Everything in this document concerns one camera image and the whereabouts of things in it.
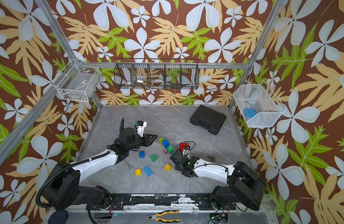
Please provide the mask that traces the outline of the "lime green long brick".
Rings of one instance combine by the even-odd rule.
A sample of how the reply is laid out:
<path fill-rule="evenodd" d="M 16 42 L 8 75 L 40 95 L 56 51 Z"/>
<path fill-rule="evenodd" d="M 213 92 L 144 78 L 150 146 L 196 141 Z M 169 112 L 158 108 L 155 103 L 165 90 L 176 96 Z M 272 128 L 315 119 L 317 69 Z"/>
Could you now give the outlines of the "lime green long brick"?
<path fill-rule="evenodd" d="M 164 138 L 159 138 L 159 143 L 162 145 L 163 144 L 163 141 L 164 141 Z"/>

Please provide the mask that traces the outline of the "dark blue long brick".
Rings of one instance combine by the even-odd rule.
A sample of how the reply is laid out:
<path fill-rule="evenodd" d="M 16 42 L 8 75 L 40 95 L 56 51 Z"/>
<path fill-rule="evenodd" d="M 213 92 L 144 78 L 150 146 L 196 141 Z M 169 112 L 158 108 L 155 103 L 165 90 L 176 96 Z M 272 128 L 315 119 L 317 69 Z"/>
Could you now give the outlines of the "dark blue long brick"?
<path fill-rule="evenodd" d="M 162 141 L 162 145 L 165 149 L 168 149 L 168 147 L 170 146 L 169 141 L 167 139 L 164 139 Z"/>

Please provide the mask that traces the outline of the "red long brick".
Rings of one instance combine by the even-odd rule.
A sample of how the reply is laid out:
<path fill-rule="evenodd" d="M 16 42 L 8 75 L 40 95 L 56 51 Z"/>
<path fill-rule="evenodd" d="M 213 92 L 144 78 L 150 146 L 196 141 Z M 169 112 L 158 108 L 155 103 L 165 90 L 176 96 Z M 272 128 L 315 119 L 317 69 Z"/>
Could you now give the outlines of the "red long brick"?
<path fill-rule="evenodd" d="M 182 153 L 185 149 L 185 146 L 188 146 L 189 144 L 188 143 L 180 143 L 179 144 L 179 151 Z"/>

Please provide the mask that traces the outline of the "green square brick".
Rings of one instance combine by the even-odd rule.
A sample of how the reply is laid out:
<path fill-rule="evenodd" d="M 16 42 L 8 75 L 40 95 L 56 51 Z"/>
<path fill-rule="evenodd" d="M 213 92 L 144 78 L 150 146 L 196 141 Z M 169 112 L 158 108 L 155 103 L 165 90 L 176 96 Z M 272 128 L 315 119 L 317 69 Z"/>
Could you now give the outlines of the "green square brick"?
<path fill-rule="evenodd" d="M 152 162 L 156 162 L 158 160 L 156 155 L 151 155 L 150 158 L 151 158 Z"/>
<path fill-rule="evenodd" d="M 172 153 L 174 152 L 174 148 L 173 148 L 172 145 L 169 145 L 169 146 L 167 147 L 167 152 L 168 152 L 169 154 L 172 154 Z"/>

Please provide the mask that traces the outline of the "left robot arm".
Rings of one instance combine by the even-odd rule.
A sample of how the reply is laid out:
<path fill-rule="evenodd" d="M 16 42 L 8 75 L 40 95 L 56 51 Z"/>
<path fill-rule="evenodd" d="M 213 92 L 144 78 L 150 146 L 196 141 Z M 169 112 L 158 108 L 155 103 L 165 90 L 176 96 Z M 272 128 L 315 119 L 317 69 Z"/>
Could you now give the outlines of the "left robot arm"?
<path fill-rule="evenodd" d="M 86 204 L 98 209 L 107 209 L 111 204 L 111 193 L 102 186 L 81 186 L 80 182 L 92 174 L 122 162 L 131 151 L 149 147 L 158 138 L 156 134 L 144 133 L 147 123 L 138 120 L 134 127 L 119 127 L 119 137 L 106 146 L 103 152 L 67 164 L 59 162 L 37 192 L 36 205 L 62 211 L 71 205 Z"/>

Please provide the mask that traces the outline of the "yellow square brick middle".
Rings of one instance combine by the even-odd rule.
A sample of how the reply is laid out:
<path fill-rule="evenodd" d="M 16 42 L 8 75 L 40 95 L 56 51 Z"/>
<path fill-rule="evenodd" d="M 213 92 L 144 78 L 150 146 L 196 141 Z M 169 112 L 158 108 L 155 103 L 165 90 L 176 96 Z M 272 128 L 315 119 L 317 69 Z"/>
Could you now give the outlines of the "yellow square brick middle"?
<path fill-rule="evenodd" d="M 166 171 L 169 172 L 169 171 L 171 170 L 171 168 L 172 168 L 172 167 L 171 167 L 170 164 L 166 164 L 166 165 L 165 165 L 165 170 L 166 170 Z"/>

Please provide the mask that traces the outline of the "blue square brick left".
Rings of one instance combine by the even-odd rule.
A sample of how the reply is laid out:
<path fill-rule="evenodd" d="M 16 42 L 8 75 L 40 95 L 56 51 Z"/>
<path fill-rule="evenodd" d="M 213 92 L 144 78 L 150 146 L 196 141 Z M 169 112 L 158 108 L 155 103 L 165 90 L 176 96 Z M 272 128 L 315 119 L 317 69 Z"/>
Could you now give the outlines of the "blue square brick left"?
<path fill-rule="evenodd" d="M 139 158 L 145 158 L 145 152 L 144 151 L 139 152 Z"/>

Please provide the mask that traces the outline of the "silver combination wrench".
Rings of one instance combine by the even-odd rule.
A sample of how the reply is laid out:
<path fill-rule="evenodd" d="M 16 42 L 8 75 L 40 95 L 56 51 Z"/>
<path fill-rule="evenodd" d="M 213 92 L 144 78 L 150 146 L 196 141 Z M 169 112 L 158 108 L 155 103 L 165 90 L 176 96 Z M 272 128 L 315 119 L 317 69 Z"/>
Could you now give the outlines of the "silver combination wrench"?
<path fill-rule="evenodd" d="M 129 169 L 132 169 L 132 168 L 133 168 L 126 160 L 124 160 L 124 163 L 127 165 L 127 167 L 128 167 Z"/>

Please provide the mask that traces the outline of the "yellow square brick left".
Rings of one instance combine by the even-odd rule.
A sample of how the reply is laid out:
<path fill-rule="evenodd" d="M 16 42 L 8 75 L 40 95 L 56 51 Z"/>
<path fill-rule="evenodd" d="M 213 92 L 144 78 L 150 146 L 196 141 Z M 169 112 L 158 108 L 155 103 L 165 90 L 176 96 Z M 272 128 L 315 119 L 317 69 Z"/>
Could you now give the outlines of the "yellow square brick left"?
<path fill-rule="evenodd" d="M 140 176 L 142 174 L 141 169 L 135 169 L 135 175 Z"/>

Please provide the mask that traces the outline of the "light blue long brick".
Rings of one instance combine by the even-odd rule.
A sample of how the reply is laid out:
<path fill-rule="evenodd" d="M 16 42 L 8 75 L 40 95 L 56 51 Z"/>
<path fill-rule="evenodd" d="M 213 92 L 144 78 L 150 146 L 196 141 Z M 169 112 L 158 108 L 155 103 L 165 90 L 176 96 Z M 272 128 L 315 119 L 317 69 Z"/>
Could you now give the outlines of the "light blue long brick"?
<path fill-rule="evenodd" d="M 144 166 L 144 167 L 143 167 L 143 170 L 144 170 L 144 172 L 146 173 L 146 175 L 147 175 L 148 177 L 150 177 L 150 176 L 153 175 L 153 172 L 151 171 L 151 169 L 149 168 L 149 166 Z"/>

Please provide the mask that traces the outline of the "black plastic tool case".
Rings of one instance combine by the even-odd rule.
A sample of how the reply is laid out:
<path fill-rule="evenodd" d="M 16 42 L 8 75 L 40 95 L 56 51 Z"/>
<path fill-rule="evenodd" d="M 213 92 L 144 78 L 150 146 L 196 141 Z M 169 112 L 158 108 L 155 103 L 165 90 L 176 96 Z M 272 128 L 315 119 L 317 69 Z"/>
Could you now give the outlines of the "black plastic tool case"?
<path fill-rule="evenodd" d="M 213 135 L 218 135 L 227 116 L 209 107 L 200 105 L 190 118 L 190 123 L 199 126 Z"/>

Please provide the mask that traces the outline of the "small electronics board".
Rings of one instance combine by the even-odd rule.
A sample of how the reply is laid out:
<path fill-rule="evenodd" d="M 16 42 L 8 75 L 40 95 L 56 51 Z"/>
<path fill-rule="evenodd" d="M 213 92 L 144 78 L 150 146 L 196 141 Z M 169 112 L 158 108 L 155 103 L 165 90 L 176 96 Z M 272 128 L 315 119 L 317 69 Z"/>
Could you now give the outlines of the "small electronics board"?
<path fill-rule="evenodd" d="M 227 224 L 229 216 L 227 213 L 210 213 L 209 224 Z"/>

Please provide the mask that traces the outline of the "blue object in basket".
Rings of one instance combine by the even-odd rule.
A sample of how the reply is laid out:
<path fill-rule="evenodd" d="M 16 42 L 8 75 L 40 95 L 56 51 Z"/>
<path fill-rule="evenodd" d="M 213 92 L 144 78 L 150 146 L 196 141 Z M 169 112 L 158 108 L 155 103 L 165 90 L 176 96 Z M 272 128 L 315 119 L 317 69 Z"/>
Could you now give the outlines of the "blue object in basket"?
<path fill-rule="evenodd" d="M 253 108 L 245 108 L 244 113 L 247 118 L 253 118 L 254 116 L 257 115 L 257 111 Z"/>

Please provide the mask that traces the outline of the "black round disc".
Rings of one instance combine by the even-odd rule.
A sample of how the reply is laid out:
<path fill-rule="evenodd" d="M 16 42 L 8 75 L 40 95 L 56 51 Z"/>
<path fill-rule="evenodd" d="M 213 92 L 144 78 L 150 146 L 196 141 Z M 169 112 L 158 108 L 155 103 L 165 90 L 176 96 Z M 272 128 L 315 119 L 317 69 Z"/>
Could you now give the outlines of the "black round disc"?
<path fill-rule="evenodd" d="M 48 219 L 48 224 L 65 224 L 68 219 L 68 213 L 63 211 L 54 212 Z"/>

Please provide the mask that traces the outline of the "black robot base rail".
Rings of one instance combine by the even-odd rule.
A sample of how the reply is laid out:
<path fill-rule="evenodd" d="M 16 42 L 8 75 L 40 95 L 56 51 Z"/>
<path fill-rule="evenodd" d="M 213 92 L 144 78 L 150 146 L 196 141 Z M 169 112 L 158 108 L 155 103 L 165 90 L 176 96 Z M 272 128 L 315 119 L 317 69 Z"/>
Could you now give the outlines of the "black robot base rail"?
<path fill-rule="evenodd" d="M 211 193 L 187 194 L 111 194 L 99 205 L 92 205 L 93 211 L 141 211 L 141 210 L 227 210 L 236 209 L 234 202 L 222 203 Z"/>

